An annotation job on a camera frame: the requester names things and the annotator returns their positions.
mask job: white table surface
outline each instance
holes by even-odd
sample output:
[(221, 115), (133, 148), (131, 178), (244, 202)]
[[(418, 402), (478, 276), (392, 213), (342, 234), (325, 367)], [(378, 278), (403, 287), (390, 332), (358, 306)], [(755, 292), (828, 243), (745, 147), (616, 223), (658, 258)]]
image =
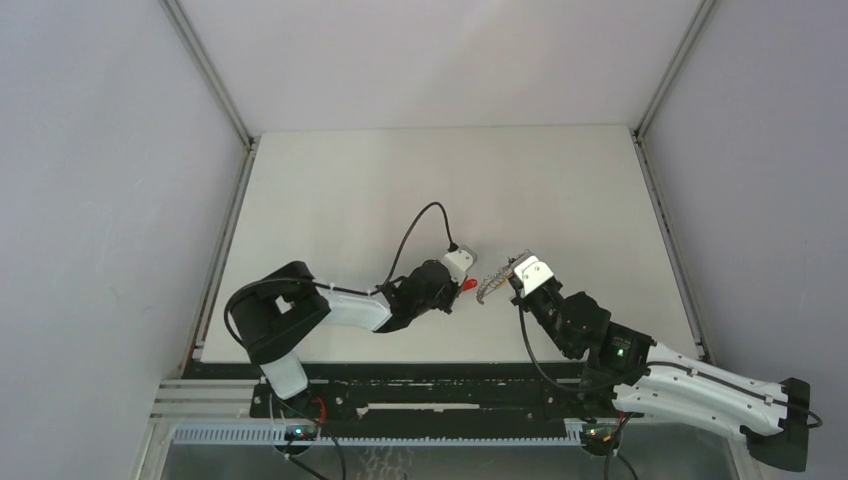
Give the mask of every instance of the white table surface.
[[(625, 126), (494, 127), (266, 133), (229, 251), (201, 361), (247, 362), (222, 309), (242, 285), (293, 260), (319, 279), (382, 282), (409, 223), (430, 201), (447, 208), (482, 280), (525, 248), (563, 296), (585, 290), (613, 321), (696, 355), (671, 265)], [(438, 209), (410, 236), (396, 274), (445, 252)], [(318, 326), (305, 362), (529, 362), (502, 288), (473, 292), (452, 315), (428, 312), (401, 331)], [(562, 356), (527, 316), (540, 360)]]

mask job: red wire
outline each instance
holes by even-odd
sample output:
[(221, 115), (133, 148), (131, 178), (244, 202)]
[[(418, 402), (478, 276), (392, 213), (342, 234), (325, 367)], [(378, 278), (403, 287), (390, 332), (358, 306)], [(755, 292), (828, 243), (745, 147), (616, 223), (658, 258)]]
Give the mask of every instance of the red wire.
[(318, 423), (324, 425), (324, 422), (327, 420), (327, 405), (324, 403), (324, 399), (315, 397), (312, 399), (312, 403), (321, 405), (321, 416), (318, 418)]

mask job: red object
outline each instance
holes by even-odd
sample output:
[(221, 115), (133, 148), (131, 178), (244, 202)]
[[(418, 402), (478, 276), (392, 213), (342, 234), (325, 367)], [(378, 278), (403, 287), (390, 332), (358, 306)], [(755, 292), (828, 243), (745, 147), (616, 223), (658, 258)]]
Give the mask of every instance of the red object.
[(468, 280), (465, 281), (465, 283), (462, 284), (462, 291), (463, 292), (467, 292), (468, 290), (471, 290), (472, 288), (477, 288), (477, 280), (474, 279), (474, 278), (469, 278)]
[(324, 422), (327, 421), (327, 405), (324, 404), (324, 399), (321, 397), (315, 397), (312, 399), (312, 403), (321, 405), (321, 417), (318, 419), (318, 423), (324, 425)]

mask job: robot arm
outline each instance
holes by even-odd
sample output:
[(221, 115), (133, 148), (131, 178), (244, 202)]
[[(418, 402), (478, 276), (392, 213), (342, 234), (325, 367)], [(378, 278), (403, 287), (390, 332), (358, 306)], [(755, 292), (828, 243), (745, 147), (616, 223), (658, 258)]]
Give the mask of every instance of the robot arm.
[(702, 428), (747, 443), (763, 463), (804, 471), (809, 384), (735, 375), (611, 322), (611, 313), (584, 292), (562, 298), (562, 284), (532, 252), (511, 262), (510, 274), (513, 302), (533, 314), (564, 356), (586, 358), (580, 385), (591, 393), (584, 401)]
[(227, 302), (225, 321), (232, 316), (239, 332), (236, 336), (230, 330), (233, 338), (262, 368), (274, 393), (286, 400), (309, 385), (294, 348), (319, 323), (389, 333), (432, 309), (450, 313), (467, 289), (466, 272), (475, 260), (474, 252), (460, 246), (374, 293), (317, 283), (306, 264), (296, 261), (239, 289)]

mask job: cable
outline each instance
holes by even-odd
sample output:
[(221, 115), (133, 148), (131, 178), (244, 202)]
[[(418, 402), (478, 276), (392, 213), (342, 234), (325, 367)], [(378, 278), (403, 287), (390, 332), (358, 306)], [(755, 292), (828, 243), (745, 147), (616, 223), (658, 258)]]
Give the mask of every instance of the cable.
[(627, 459), (624, 458), (624, 455), (619, 453), (616, 456), (618, 457), (619, 460), (621, 460), (621, 463), (623, 463), (624, 466), (627, 467), (628, 470), (630, 470), (630, 474), (633, 475), (633, 479), (639, 480), (639, 475), (636, 475), (636, 470), (634, 470), (633, 465), (631, 465), (630, 462), (628, 462)]
[[(697, 370), (690, 368), (690, 367), (687, 367), (685, 365), (680, 365), (680, 364), (677, 364), (677, 363), (674, 363), (674, 362), (664, 362), (664, 361), (657, 360), (657, 361), (654, 361), (654, 362), (648, 362), (648, 363), (645, 364), (645, 366), (648, 367), (648, 368), (650, 368), (652, 366), (676, 368), (678, 370), (682, 370), (682, 371), (686, 372), (686, 374), (689, 375), (689, 376), (694, 374), (698, 377), (703, 377), (703, 378), (705, 378), (705, 379), (707, 379), (711, 382), (715, 382), (715, 383), (718, 383), (719, 385), (723, 385), (723, 386), (730, 388), (732, 390), (736, 390), (739, 393), (742, 393), (742, 394), (748, 395), (750, 397), (756, 398), (757, 400), (761, 400), (763, 402), (765, 402), (767, 400), (765, 395), (761, 395), (757, 392), (752, 392), (751, 390), (748, 390), (747, 388), (740, 387), (738, 385), (734, 385), (733, 383), (730, 383), (727, 380), (724, 380), (722, 378), (718, 378), (718, 377), (710, 375), (708, 373), (697, 371)], [(784, 402), (783, 400), (772, 400), (772, 403), (774, 403), (775, 405), (780, 405), (781, 407), (786, 407), (789, 410), (794, 410), (794, 411), (796, 411), (796, 412), (798, 412), (802, 415), (809, 415), (809, 416), (813, 417), (813, 419), (815, 420), (816, 423), (813, 423), (812, 425), (807, 425), (807, 428), (809, 428), (809, 429), (819, 428), (822, 425), (824, 425), (824, 420), (822, 420), (822, 418), (820, 416), (818, 416), (815, 413), (813, 413), (812, 411), (810, 411), (809, 408), (803, 407), (801, 405), (795, 405), (794, 403)]]
[(263, 279), (263, 280), (257, 280), (255, 282), (248, 283), (247, 285), (236, 290), (236, 293), (234, 293), (230, 297), (230, 299), (227, 301), (227, 305), (224, 307), (224, 325), (227, 327), (227, 332), (230, 333), (230, 336), (233, 337), (233, 340), (235, 340), (236, 343), (238, 343), (239, 345), (244, 347), (244, 343), (241, 341), (241, 338), (236, 334), (235, 330), (233, 329), (233, 326), (230, 325), (230, 312), (232, 311), (233, 306), (235, 306), (236, 303), (240, 302), (246, 294), (251, 293), (253, 291), (253, 289), (255, 289), (257, 287), (261, 287), (263, 285), (274, 285), (274, 284), (284, 284), (284, 283), (298, 283), (298, 284), (301, 284), (301, 285), (311, 285), (315, 288), (323, 288), (325, 290), (333, 290), (335, 292), (349, 293), (351, 295), (358, 295), (360, 297), (370, 297), (372, 295), (380, 293), (379, 289), (372, 291), (372, 292), (363, 292), (361, 290), (353, 290), (353, 289), (350, 289), (350, 288), (336, 287), (336, 286), (333, 286), (332, 288), (330, 288), (329, 285), (319, 283), (319, 282), (316, 282), (314, 280), (310, 280), (308, 278), (283, 278), (283, 277), (281, 277), (281, 278), (266, 278), (266, 279)]
[(287, 458), (287, 459), (288, 459), (288, 461), (290, 461), (290, 462), (292, 462), (293, 464), (297, 465), (298, 467), (302, 468), (302, 469), (303, 469), (303, 470), (305, 470), (306, 472), (308, 472), (308, 473), (312, 474), (312, 476), (313, 476), (313, 477), (315, 477), (315, 478), (317, 478), (318, 480), (330, 480), (329, 478), (325, 477), (324, 475), (321, 475), (320, 473), (318, 473), (318, 472), (316, 472), (315, 470), (313, 470), (313, 469), (312, 469), (312, 467), (310, 467), (309, 465), (307, 465), (307, 464), (305, 464), (305, 463), (301, 462), (300, 460), (298, 460), (298, 459), (297, 459), (297, 457), (293, 457), (293, 456), (291, 456), (291, 455), (288, 455), (288, 458)]
[(539, 365), (539, 361), (536, 360), (536, 355), (533, 353), (533, 348), (530, 346), (530, 339), (527, 337), (527, 324), (524, 321), (524, 308), (522, 305), (521, 292), (516, 290), (515, 294), (515, 298), (518, 299), (518, 321), (519, 323), (521, 323), (521, 336), (524, 338), (524, 346), (527, 348), (527, 355), (530, 356), (530, 361), (533, 362), (533, 365), (536, 367), (536, 370), (539, 371), (539, 374), (542, 375), (542, 378), (547, 380), (551, 385), (555, 386), (556, 388), (559, 388), (560, 390), (569, 393), (593, 392), (595, 390), (602, 390), (604, 388), (618, 385), (637, 374), (641, 376), (648, 370), (648, 368), (645, 366), (637, 367), (634, 370), (625, 373), (624, 375), (614, 377), (610, 380), (607, 380), (606, 382), (590, 385), (588, 387), (570, 387), (557, 382), (556, 380), (548, 376), (548, 374), (545, 373), (544, 370), (542, 370), (542, 366)]
[[(303, 413), (298, 412), (297, 410), (292, 408), (291, 405), (284, 402), (280, 397), (278, 397), (276, 394), (274, 394), (272, 392), (271, 393), (271, 399), (269, 399), (269, 401), (273, 401), (274, 399), (276, 399), (278, 402), (280, 402), (280, 404), (282, 404), (284, 407), (288, 408), (292, 412), (296, 413), (297, 415), (300, 415), (301, 418), (304, 418), (304, 419), (312, 422), (312, 424), (315, 425), (315, 428), (320, 429), (322, 432), (326, 433), (328, 437), (330, 437), (330, 440), (336, 446), (336, 451), (339, 453), (339, 461), (341, 461), (341, 464), (342, 464), (342, 480), (346, 480), (347, 479), (347, 462), (345, 462), (344, 451), (342, 450), (342, 446), (339, 445), (339, 441), (336, 439), (335, 435), (330, 433), (330, 431), (327, 430), (327, 427), (325, 427), (323, 423), (319, 422), (318, 420), (315, 420), (314, 418), (310, 417), (309, 415), (304, 415)], [(303, 462), (299, 462), (299, 461), (295, 462), (294, 457), (289, 456), (289, 460), (292, 460), (292, 462), (295, 465), (303, 468), (304, 470), (311, 473), (316, 478), (319, 478), (319, 479), (322, 479), (322, 480), (327, 480), (326, 477), (321, 476), (321, 474), (319, 474), (318, 472), (306, 467), (306, 465), (304, 465)]]
[(398, 247), (398, 251), (395, 254), (395, 259), (394, 261), (392, 261), (392, 268), (389, 270), (389, 274), (386, 275), (386, 279), (381, 284), (381, 288), (389, 284), (389, 280), (392, 278), (392, 275), (395, 274), (397, 262), (398, 260), (400, 260), (400, 254), (403, 251), (403, 246), (406, 245), (406, 240), (409, 238), (409, 234), (412, 233), (412, 229), (415, 228), (415, 225), (418, 223), (418, 220), (421, 219), (421, 217), (424, 215), (424, 213), (427, 212), (427, 210), (430, 209), (430, 207), (439, 207), (439, 209), (442, 211), (442, 216), (445, 218), (445, 231), (448, 234), (448, 242), (450, 242), (450, 245), (448, 245), (448, 251), (452, 252), (459, 248), (457, 244), (453, 243), (453, 237), (450, 234), (450, 222), (448, 222), (448, 212), (445, 210), (444, 205), (442, 205), (440, 202), (428, 203), (424, 208), (421, 209), (420, 212), (418, 212), (418, 215), (415, 216), (415, 219), (412, 220), (412, 224), (406, 230), (406, 234), (404, 234), (403, 240), (400, 241), (400, 246)]
[[(612, 458), (612, 454), (615, 452), (615, 442), (618, 441), (619, 438), (621, 438), (621, 432), (624, 431), (624, 427), (627, 426), (627, 422), (629, 422), (630, 419), (633, 418), (633, 415), (633, 413), (628, 413), (624, 417), (624, 420), (621, 421), (621, 424), (618, 426), (618, 428), (615, 429), (615, 433), (612, 434), (612, 438), (610, 439), (610, 449), (607, 450), (607, 455), (604, 459), (604, 480), (609, 480), (609, 464), (610, 459)], [(626, 462), (628, 467), (630, 467), (630, 471), (633, 472), (633, 476), (636, 477), (636, 472), (633, 470), (633, 467), (630, 466), (630, 462), (627, 462), (626, 460), (624, 461)]]

